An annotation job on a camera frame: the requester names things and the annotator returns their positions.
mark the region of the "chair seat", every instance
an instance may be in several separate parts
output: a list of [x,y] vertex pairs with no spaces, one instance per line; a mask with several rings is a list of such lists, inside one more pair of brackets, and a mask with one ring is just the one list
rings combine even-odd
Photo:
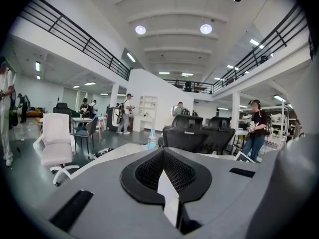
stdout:
[[74,136],[79,136],[79,137],[88,137],[89,136],[89,132],[87,130],[80,130],[80,131],[76,132],[73,135]]
[[41,155],[41,164],[45,166],[72,162],[72,148],[67,143],[47,145]]

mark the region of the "black slot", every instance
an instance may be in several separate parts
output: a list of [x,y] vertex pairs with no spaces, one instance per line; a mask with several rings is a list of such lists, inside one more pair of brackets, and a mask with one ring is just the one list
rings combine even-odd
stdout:
[[250,178],[253,178],[253,176],[255,175],[255,172],[253,172],[253,171],[248,171],[248,170],[244,170],[244,169],[240,169],[240,168],[232,168],[229,170],[229,172],[239,174],[242,176],[246,176],[246,177],[250,177]]
[[86,205],[89,203],[93,193],[86,190],[79,190],[51,219],[50,222],[68,232],[74,222],[80,216]]

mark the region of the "blue jeans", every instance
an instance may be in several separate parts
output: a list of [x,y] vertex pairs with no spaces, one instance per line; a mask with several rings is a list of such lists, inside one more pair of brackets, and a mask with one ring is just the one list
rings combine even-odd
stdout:
[[264,141],[265,141],[264,135],[257,138],[248,138],[242,152],[248,156],[249,151],[252,149],[250,158],[256,162],[258,157],[258,152],[260,148],[263,146]]

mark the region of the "chair base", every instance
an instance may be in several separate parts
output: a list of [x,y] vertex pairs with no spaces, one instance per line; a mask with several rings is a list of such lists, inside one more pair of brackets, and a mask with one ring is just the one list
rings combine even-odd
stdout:
[[53,184],[55,186],[60,186],[60,184],[57,182],[57,179],[62,173],[65,173],[69,178],[71,178],[71,174],[68,172],[68,170],[73,169],[73,168],[79,169],[80,166],[78,166],[78,165],[68,165],[68,166],[61,165],[61,166],[50,167],[51,172],[57,171],[57,173],[55,174],[55,176],[53,178]]

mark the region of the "man in black shirt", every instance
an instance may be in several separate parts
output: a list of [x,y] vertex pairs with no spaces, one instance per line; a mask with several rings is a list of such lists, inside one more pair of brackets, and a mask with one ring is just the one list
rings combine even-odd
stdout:
[[248,140],[243,148],[243,153],[248,155],[251,151],[250,158],[257,160],[258,152],[263,146],[266,135],[266,127],[268,121],[267,113],[261,109],[259,100],[253,100],[250,104],[251,109],[255,112],[252,117],[253,127],[249,128]]
[[20,123],[24,123],[26,122],[27,103],[25,101],[25,96],[22,96],[21,93],[19,93],[18,97],[20,98],[18,108],[22,107]]

